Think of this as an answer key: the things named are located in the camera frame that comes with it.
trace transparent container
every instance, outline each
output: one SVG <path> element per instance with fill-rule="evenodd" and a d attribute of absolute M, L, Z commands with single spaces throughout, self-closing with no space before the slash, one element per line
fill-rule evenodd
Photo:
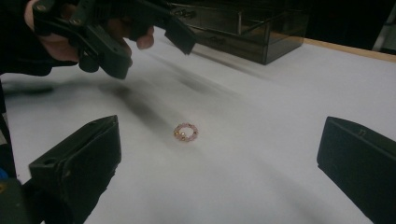
<path fill-rule="evenodd" d="M 196 33 L 199 44 L 268 64 L 303 44 L 309 18 L 306 5 L 269 3 L 178 1 L 172 12 Z"/>

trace copper ring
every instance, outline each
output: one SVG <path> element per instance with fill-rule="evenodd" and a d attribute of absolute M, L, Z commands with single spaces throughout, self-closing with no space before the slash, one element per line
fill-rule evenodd
<path fill-rule="evenodd" d="M 185 133 L 181 133 L 180 130 L 183 129 L 183 128 L 192 129 L 192 135 L 187 136 Z M 195 140 L 195 138 L 197 138 L 198 129 L 194 125 L 192 125 L 190 123 L 182 123 L 182 124 L 177 125 L 177 127 L 175 128 L 174 136 L 179 141 L 190 142 L 190 141 Z"/>

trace ring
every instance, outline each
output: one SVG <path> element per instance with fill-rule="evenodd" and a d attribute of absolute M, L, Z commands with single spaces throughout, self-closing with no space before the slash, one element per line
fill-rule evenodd
<path fill-rule="evenodd" d="M 192 135 L 187 136 L 185 133 L 181 133 L 180 130 L 183 129 L 183 128 L 192 129 Z M 195 138 L 197 138 L 198 129 L 194 125 L 192 125 L 190 123 L 182 123 L 182 124 L 177 125 L 177 127 L 175 128 L 174 136 L 179 141 L 190 142 L 190 141 L 195 140 Z"/>

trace black plastic part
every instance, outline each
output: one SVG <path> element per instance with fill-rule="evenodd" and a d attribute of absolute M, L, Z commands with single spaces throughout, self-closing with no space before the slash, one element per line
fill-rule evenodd
<path fill-rule="evenodd" d="M 83 223 L 115 174 L 120 156 L 117 117 L 98 119 L 32 162 L 32 184 L 60 204 L 60 214 L 70 220 L 65 223 Z"/>
<path fill-rule="evenodd" d="M 77 4 L 69 21 L 60 16 L 64 4 Z M 166 36 L 182 52 L 189 54 L 195 44 L 194 33 L 184 23 L 177 22 L 169 6 L 163 0 L 39 0 L 34 4 L 33 12 L 38 34 L 65 36 L 83 52 L 80 57 L 88 55 L 92 58 L 95 63 L 81 60 L 82 70 L 94 72 L 100 66 L 112 77 L 125 78 L 131 57 L 101 24 L 114 18 L 132 19 L 132 40 L 144 35 L 151 25 L 163 28 Z"/>
<path fill-rule="evenodd" d="M 136 41 L 140 36 L 145 35 L 148 32 L 149 25 L 141 21 L 134 21 L 132 25 L 134 29 L 129 34 L 129 39 Z"/>
<path fill-rule="evenodd" d="M 41 224 L 43 221 L 46 224 L 73 223 L 73 217 L 64 202 L 35 186 L 32 179 L 22 187 L 32 224 Z"/>
<path fill-rule="evenodd" d="M 25 193 L 16 178 L 0 181 L 0 223 L 32 224 Z"/>
<path fill-rule="evenodd" d="M 176 18 L 171 18 L 165 36 L 184 54 L 189 54 L 195 45 L 195 34 Z"/>
<path fill-rule="evenodd" d="M 318 167 L 374 223 L 396 223 L 396 142 L 358 123 L 327 118 Z"/>

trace white table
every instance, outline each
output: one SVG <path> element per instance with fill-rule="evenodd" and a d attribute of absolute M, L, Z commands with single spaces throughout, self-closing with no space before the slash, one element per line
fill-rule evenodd
<path fill-rule="evenodd" d="M 306 44 L 269 65 L 203 46 L 186 57 L 161 30 L 133 59 L 125 80 L 2 76 L 22 182 L 66 136 L 118 115 L 122 162 L 86 223 L 371 223 L 316 157 L 328 116 L 396 140 L 396 63 Z M 174 138 L 182 122 L 194 142 Z"/>

